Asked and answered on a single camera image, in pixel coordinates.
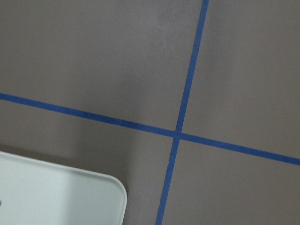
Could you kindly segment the white plastic tray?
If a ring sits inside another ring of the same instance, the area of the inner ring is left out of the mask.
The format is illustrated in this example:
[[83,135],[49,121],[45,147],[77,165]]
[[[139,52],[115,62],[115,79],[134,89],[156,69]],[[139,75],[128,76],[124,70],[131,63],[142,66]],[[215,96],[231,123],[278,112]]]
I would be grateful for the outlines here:
[[3,225],[121,225],[126,204],[113,176],[0,154]]

